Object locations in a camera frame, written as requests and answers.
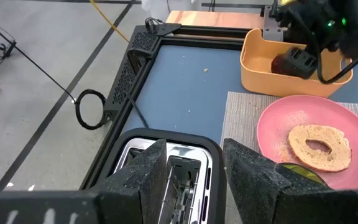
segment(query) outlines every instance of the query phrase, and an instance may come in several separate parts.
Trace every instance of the woven placemat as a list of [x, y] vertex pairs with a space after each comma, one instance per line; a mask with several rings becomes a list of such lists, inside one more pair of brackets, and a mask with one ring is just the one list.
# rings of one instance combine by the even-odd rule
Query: woven placemat
[[[223, 139], [233, 138], [250, 149], [260, 152], [256, 137], [259, 116], [269, 104], [277, 99], [279, 97], [229, 92], [223, 121], [221, 147], [223, 148]], [[340, 104], [358, 115], [358, 103]], [[229, 185], [227, 185], [225, 223], [242, 223]]]

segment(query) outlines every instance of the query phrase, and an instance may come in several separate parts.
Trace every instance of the bagel half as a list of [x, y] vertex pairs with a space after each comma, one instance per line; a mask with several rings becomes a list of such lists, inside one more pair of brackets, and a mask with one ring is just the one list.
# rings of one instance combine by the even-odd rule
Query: bagel half
[[[339, 172], [349, 167], [352, 150], [344, 133], [336, 128], [321, 125], [298, 125], [288, 135], [291, 149], [296, 157], [308, 167]], [[331, 152], [311, 149], [306, 140], [318, 141], [330, 148]]]

